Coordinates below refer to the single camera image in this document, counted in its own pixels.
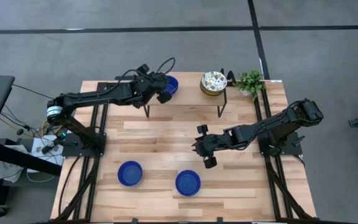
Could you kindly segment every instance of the gray floor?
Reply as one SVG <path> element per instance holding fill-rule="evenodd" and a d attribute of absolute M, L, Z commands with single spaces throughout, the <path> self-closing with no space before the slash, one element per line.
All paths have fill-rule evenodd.
<path fill-rule="evenodd" d="M 260 26 L 358 25 L 358 1 L 257 0 L 255 8 Z M 0 29 L 238 25 L 251 25 L 245 0 L 0 0 Z M 347 124 L 358 116 L 358 30 L 261 35 L 270 76 L 284 81 L 288 100 L 308 97 L 325 115 L 319 126 L 300 130 L 318 216 L 358 222 L 358 129 Z M 174 71 L 259 69 L 252 31 L 0 35 L 0 75 L 50 96 L 78 91 L 82 80 L 111 80 L 142 63 L 153 69 L 171 56 Z M 46 102 L 14 88 L 7 105 L 40 126 Z M 15 133 L 0 123 L 0 137 Z M 0 223 L 46 220 L 54 195 L 41 186 L 13 190 L 11 213 Z"/>

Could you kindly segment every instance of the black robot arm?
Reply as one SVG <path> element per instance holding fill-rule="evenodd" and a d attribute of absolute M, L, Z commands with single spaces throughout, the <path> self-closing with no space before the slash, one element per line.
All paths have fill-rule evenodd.
<path fill-rule="evenodd" d="M 98 148 L 99 135 L 93 128 L 84 127 L 79 121 L 71 116 L 75 109 L 85 106 L 103 105 L 113 103 L 115 105 L 133 105 L 136 108 L 146 105 L 154 94 L 158 94 L 157 99 L 165 103 L 171 96 L 165 93 L 164 87 L 168 83 L 167 76 L 163 72 L 150 72 L 146 64 L 136 70 L 128 70 L 122 78 L 129 72 L 135 72 L 133 80 L 121 82 L 106 90 L 98 90 L 87 93 L 67 93 L 61 94 L 47 105 L 47 120 L 54 126 L 62 126 L 76 134 L 87 149 Z"/>
<path fill-rule="evenodd" d="M 244 150 L 260 134 L 270 132 L 277 146 L 298 128 L 314 126 L 324 118 L 316 103 L 310 100 L 296 101 L 281 113 L 251 125 L 238 125 L 223 130 L 223 134 L 206 134 L 207 125 L 198 126 L 201 137 L 196 138 L 195 152 L 204 158 L 206 168 L 216 166 L 214 151 Z"/>

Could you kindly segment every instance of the wooden tabletop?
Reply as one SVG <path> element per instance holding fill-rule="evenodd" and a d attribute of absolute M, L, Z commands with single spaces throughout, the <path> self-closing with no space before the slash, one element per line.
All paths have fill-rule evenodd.
<path fill-rule="evenodd" d="M 224 104 L 223 94 L 210 97 L 200 90 L 200 81 L 204 72 L 170 72 L 169 75 L 178 80 L 179 87 L 172 99 L 163 105 L 222 106 Z M 157 95 L 154 95 L 148 105 L 161 105 Z"/>
<path fill-rule="evenodd" d="M 96 89 L 98 81 L 83 82 L 81 91 Z M 272 114 L 287 107 L 283 83 L 267 82 Z M 100 160 L 93 203 L 92 222 L 272 221 L 274 220 L 264 158 L 254 141 L 244 151 L 216 153 L 218 165 L 205 169 L 202 158 L 192 151 L 196 127 L 207 124 L 210 133 L 237 124 L 257 121 L 250 97 L 234 87 L 227 88 L 227 105 L 218 118 L 215 107 L 155 105 L 149 118 L 143 109 L 109 105 L 106 133 L 108 141 Z M 80 108 L 75 118 L 89 125 L 92 107 Z M 57 216 L 64 180 L 75 158 L 65 159 L 51 218 Z M 119 166 L 137 161 L 144 170 L 141 183 L 125 187 L 117 179 Z M 293 156 L 282 156 L 289 191 L 310 215 L 315 215 L 313 201 L 303 165 Z M 78 161 L 63 194 L 64 208 L 78 188 L 82 159 Z M 201 189 L 193 197 L 181 196 L 175 188 L 179 172 L 190 169 L 201 178 Z M 277 189 L 282 216 L 282 195 Z M 85 215 L 85 205 L 81 205 Z"/>

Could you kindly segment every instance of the green plant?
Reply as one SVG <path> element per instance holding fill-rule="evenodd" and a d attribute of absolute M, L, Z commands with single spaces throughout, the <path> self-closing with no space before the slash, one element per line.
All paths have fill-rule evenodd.
<path fill-rule="evenodd" d="M 235 86 L 240 90 L 246 90 L 255 100 L 258 97 L 258 91 L 266 90 L 266 86 L 260 82 L 260 73 L 256 70 L 251 72 L 241 72 L 240 80 L 236 81 Z"/>

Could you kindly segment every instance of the blue bowl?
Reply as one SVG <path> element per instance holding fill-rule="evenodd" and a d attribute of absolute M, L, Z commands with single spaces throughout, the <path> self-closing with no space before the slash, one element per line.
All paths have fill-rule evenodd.
<path fill-rule="evenodd" d="M 180 194 L 191 197 L 199 191 L 201 180 L 198 174 L 192 170 L 184 170 L 179 173 L 175 185 Z"/>
<path fill-rule="evenodd" d="M 125 186 L 133 186 L 142 178 L 142 167 L 135 161 L 127 161 L 118 169 L 118 180 Z"/>
<path fill-rule="evenodd" d="M 173 95 L 178 90 L 179 87 L 178 80 L 170 75 L 167 75 L 167 78 L 169 83 L 165 85 L 164 92 Z"/>

